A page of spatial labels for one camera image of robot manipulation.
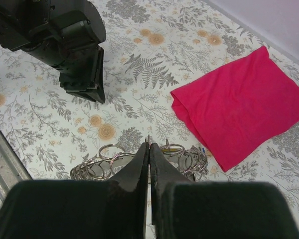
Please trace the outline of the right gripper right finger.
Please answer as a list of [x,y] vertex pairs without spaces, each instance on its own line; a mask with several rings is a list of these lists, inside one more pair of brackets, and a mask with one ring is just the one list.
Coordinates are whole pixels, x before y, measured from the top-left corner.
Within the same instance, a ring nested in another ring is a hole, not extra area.
[[299,239],[286,200],[266,182],[192,182],[149,149],[158,239]]

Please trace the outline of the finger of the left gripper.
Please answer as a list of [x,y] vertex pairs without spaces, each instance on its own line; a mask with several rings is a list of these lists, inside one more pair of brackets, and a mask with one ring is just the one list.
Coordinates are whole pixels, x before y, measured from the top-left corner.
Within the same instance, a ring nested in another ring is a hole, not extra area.
[[105,93],[102,87],[99,87],[95,83],[72,83],[72,95],[92,101],[105,103]]

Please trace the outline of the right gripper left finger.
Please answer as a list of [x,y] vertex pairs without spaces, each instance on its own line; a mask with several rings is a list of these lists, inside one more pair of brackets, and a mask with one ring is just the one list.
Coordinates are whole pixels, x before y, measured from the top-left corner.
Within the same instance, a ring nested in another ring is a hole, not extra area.
[[0,239],[143,239],[149,144],[105,181],[27,180],[0,209]]

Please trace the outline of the round metal key ring disc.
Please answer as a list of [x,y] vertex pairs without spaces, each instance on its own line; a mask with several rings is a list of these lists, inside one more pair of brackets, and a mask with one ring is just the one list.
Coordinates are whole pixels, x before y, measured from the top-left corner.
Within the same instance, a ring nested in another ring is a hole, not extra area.
[[[185,149],[181,144],[170,143],[168,140],[159,148],[164,158],[191,181],[199,181],[208,175],[208,159],[204,148],[192,146]],[[73,167],[70,178],[76,181],[108,180],[130,163],[134,156],[134,153],[127,152],[120,145],[105,145],[96,156]]]

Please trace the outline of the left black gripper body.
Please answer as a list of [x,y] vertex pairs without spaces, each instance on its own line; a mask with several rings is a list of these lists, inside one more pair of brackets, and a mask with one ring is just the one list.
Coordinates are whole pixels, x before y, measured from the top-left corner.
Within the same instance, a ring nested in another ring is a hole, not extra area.
[[66,93],[72,95],[72,83],[95,83],[99,87],[103,87],[103,60],[104,49],[97,47],[95,53],[90,55],[86,61],[81,64],[75,74],[61,73],[59,76],[60,87]]

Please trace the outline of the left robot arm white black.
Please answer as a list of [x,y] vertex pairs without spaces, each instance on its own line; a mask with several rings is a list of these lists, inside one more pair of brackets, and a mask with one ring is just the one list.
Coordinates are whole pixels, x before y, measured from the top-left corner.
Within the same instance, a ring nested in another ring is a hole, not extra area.
[[0,45],[59,71],[66,93],[105,102],[106,30],[87,0],[0,0]]

